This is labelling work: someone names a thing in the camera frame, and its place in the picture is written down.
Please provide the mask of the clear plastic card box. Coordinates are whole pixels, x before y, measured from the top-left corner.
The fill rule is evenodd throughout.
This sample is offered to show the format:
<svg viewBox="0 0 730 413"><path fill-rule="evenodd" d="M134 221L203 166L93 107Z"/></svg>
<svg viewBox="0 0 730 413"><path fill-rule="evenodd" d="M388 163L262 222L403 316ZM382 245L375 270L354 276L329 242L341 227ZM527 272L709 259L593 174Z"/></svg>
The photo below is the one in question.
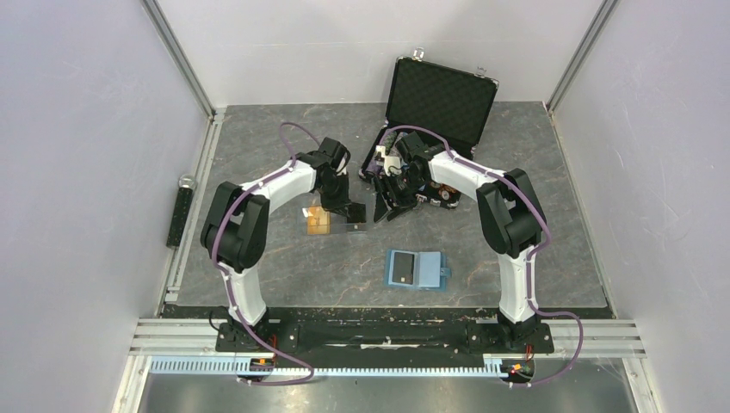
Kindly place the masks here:
<svg viewBox="0 0 730 413"><path fill-rule="evenodd" d="M306 233L306 213L305 209L309 206L303 207L300 209L300 216L299 219L304 225L305 233ZM333 212L329 212L331 214L331 233L329 235L336 235L336 234L344 234L344 233L355 233L355 232L346 232L344 228L344 218L336 215Z"/></svg>

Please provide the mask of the black VIP credit card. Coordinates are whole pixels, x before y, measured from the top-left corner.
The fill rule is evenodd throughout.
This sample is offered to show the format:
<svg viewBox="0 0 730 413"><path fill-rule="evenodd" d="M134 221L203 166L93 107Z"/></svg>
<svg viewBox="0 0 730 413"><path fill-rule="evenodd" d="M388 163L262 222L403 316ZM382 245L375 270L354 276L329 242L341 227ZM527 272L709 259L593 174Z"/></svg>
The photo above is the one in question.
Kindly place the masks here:
<svg viewBox="0 0 730 413"><path fill-rule="evenodd" d="M396 251L392 259L392 281L412 285L414 281L415 256L412 253Z"/></svg>

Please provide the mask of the blue card holder wallet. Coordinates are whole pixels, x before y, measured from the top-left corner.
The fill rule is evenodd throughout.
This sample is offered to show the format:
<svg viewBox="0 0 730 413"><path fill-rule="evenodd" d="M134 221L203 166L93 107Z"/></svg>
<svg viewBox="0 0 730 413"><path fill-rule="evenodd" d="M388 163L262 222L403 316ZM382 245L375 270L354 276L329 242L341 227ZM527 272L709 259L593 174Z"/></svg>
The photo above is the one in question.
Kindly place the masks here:
<svg viewBox="0 0 730 413"><path fill-rule="evenodd" d="M412 285L399 284L392 281L393 253L405 252L415 256L414 281ZM438 251L414 252L406 250L389 250L384 267L384 284L388 287L400 287L410 290L445 291L447 281L451 277L447 257Z"/></svg>

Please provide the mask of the dark card stack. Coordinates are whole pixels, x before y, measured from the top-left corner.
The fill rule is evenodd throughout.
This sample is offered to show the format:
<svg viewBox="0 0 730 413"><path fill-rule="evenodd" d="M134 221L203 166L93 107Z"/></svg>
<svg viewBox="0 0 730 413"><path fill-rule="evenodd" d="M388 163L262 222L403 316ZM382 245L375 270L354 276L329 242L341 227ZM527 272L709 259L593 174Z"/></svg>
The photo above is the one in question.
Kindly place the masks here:
<svg viewBox="0 0 730 413"><path fill-rule="evenodd" d="M346 207L344 228L346 232L367 230L367 208L362 203L352 203Z"/></svg>

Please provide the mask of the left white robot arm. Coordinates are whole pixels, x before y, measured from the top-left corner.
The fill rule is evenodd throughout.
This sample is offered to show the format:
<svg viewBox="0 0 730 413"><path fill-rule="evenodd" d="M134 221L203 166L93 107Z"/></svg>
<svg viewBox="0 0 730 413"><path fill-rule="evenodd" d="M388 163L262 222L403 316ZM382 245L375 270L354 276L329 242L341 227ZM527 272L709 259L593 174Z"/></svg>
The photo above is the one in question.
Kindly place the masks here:
<svg viewBox="0 0 730 413"><path fill-rule="evenodd" d="M201 245L221 272L231 317L241 323L237 338L249 350L264 348L270 327L257 264L267 243L269 216L307 193L319 195L328 213L345 224L364 226L366 207L350 199L350 151L325 138L315 151L298 153L274 172L253 182L222 182L216 189L201 231Z"/></svg>

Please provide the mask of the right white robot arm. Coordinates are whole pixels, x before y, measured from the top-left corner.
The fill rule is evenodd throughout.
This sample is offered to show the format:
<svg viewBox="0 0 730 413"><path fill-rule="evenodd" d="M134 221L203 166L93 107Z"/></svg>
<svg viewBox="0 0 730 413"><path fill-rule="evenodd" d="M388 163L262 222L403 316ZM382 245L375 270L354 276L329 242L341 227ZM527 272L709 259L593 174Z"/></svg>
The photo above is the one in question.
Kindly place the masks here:
<svg viewBox="0 0 730 413"><path fill-rule="evenodd" d="M390 147L374 144L361 177L374 185L376 222L411 211L432 183L475 200L483 237L498 255L498 342L509 351L518 351L531 341L540 323L531 270L548 229L523 170L487 168L452 151L447 142L429 146L413 131L395 139Z"/></svg>

